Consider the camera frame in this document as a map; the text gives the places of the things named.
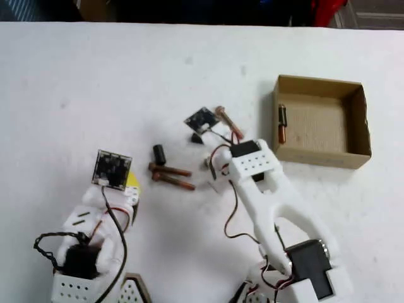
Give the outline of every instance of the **screw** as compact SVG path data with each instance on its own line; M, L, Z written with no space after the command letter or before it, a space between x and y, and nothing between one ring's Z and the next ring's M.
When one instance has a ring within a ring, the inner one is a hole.
M181 181L181 180L178 180L178 179L171 178L171 177L169 177L169 176L167 176L165 174L161 174L159 172L154 172L151 179L153 181L156 181L156 182L157 181L164 181L164 182L167 182L167 183L182 187L184 189L188 189L189 191L194 191L195 190L195 185L187 183L187 182L184 182L184 181Z
M168 166L160 166L153 162L149 163L149 170L151 172L165 172L167 174L183 175L185 177L192 176L192 172L188 170L176 169L174 167L168 167Z
M221 117L226 122L226 124L229 125L230 129L235 133L235 135L240 140L242 138L244 138L244 135L242 134L241 130L234 124L234 122L225 113L225 108L223 106L218 106L216 108L215 112L218 117Z

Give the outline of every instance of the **black wire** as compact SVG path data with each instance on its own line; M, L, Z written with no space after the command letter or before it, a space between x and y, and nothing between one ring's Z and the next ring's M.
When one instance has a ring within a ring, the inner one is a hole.
M221 134L216 133L215 131L212 131L211 129L208 129L209 132L221 137L221 139L225 140L227 143L230 143L231 145L234 145L232 140L227 139L225 136L222 136Z
M280 236L279 227L275 226L275 232L278 235L278 238L279 238L280 244L282 244L283 250L285 250L286 249L285 243L283 242L282 237Z
M273 303L276 303L276 298L278 297L278 290L275 290L275 293L273 294Z
M266 264L265 264L265 267L263 267L263 269L261 270L261 278L263 279L264 283L267 284L267 286L276 290L277 288L274 285L272 285L271 283L269 283L268 281L266 281L264 278L264 272L266 272L266 270L268 269L268 256L265 256L265 260L266 260Z
M259 241L257 239L255 239L252 235L250 235L250 234L248 234L246 232L243 232L243 233L237 234L237 235L228 235L228 233L227 233L227 225L229 224L231 219L234 217L234 215L235 215L235 213L237 211L237 208L239 207L239 198L237 197L237 191L235 191L235 186L234 186L234 184L233 184L233 182L231 180L229 180L229 183L233 187L233 190L234 190L235 206L234 206L234 209L233 209L232 213L230 214L229 218L227 219L227 221L225 223L225 228L224 228L225 235L229 239L234 239L234 238L241 237L242 235L246 235L246 236L250 237L256 244L259 244Z
M59 266L57 264L56 258L53 255L53 252L50 251L44 251L42 248L39 247L39 242L46 237L55 237L55 236L70 236L74 237L77 239L80 245L87 245L88 242L90 241L90 238L86 236L83 232L48 232L46 234L41 234L39 237L36 238L35 243L33 244L33 248L36 249L41 255L43 255L45 258L49 259L52 262L53 267L56 270L62 270L63 267Z
M115 278L113 279L111 284L108 286L108 288L105 290L105 292L98 298L97 301L95 301L95 303L102 302L106 298L106 296L110 293L112 288L114 288L114 285L116 284L116 282L118 281L122 271L124 270L124 267L125 267L125 264L126 264L126 258L128 256L128 247L126 245L124 232L122 231L122 228L119 225L119 222L118 222L117 218L115 217L114 212L111 210L111 207L109 206L108 199L107 199L107 197L105 196L105 193L104 193L104 188L105 188L105 186L101 187L102 196L104 197L105 205L107 207L108 214L111 216L112 220L114 221L114 223L116 225L116 228L118 229L119 235L121 236L122 244L124 246L124 259L122 260L122 265L119 268L119 271L116 274Z

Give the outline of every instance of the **black circuit board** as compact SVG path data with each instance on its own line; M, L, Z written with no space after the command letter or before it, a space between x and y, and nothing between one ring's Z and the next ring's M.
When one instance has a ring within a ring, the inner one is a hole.
M213 112L208 110L206 107L202 107L184 122L190 128L192 128L195 133L201 135L206 130L218 124L220 120Z
M99 184L100 179L108 180L107 187L124 191L131 163L131 157L99 150L92 183Z

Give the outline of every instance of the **open cardboard box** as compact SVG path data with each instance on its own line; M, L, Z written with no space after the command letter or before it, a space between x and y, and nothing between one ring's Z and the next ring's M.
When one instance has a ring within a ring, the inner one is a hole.
M280 75L273 102L273 151L279 160L357 169L372 155L360 83ZM286 107L286 142L278 106Z

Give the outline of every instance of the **electronic component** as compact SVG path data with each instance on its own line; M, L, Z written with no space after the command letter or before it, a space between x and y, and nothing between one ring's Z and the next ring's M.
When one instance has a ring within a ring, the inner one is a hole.
M202 107L199 111L186 119L187 124L193 131L199 135L203 134L208 129L219 123L218 117L208 110L206 107Z
M153 146L153 153L156 164L165 165L167 161L165 160L164 149L161 144Z
M279 143L284 144L286 142L286 127L288 121L286 119L286 107L280 104L278 107L279 125L278 125L278 138Z
M132 158L99 150L92 183L125 190Z
M95 267L101 248L88 245L73 245L66 253L61 273L67 276L75 276L82 279L94 279L99 273Z
M233 158L238 158L238 157L241 157L244 155L248 155L249 153L258 152L260 150L261 149L259 148L257 143L253 140L243 142L240 144L236 144L236 145L232 145L230 147L230 152L232 153ZM262 181L262 180L264 180L264 173L261 172L259 174L253 175L252 179L255 182Z
M326 271L331 269L330 261L318 240L308 240L286 248L293 267L295 282L310 279L319 300L333 295Z

